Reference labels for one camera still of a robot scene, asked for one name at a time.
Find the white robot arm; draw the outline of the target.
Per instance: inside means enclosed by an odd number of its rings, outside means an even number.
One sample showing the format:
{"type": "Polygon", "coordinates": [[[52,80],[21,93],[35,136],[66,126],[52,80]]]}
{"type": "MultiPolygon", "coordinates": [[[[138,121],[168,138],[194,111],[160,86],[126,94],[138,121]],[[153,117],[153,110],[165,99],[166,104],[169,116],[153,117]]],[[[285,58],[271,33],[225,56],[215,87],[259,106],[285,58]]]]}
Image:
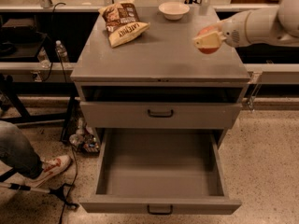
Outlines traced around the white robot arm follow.
{"type": "Polygon", "coordinates": [[[193,44],[205,54],[222,43],[233,48],[253,44],[297,47],[299,42],[299,0],[282,0],[275,7],[242,11],[203,28],[193,44]]]}

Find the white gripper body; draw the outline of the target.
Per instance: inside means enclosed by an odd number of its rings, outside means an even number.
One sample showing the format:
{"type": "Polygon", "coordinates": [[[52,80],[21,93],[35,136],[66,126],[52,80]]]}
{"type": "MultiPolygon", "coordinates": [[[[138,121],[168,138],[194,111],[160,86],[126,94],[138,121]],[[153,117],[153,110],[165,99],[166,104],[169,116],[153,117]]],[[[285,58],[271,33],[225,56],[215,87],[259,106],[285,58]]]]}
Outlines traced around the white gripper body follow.
{"type": "Polygon", "coordinates": [[[225,36],[227,45],[233,48],[247,47],[250,45],[246,28],[249,14],[249,11],[243,11],[223,20],[221,30],[225,36]]]}

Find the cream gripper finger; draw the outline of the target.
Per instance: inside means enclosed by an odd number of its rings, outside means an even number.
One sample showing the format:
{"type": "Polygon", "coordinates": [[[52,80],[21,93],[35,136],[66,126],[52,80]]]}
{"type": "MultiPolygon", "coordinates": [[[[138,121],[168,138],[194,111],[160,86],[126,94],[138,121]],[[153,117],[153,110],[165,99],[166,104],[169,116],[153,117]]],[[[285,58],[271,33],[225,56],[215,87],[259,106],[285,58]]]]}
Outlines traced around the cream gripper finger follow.
{"type": "Polygon", "coordinates": [[[208,31],[200,34],[193,39],[193,44],[198,49],[218,49],[226,39],[222,32],[208,31]]]}
{"type": "Polygon", "coordinates": [[[227,32],[231,30],[231,23],[229,20],[222,20],[212,23],[210,27],[212,30],[227,32]]]}

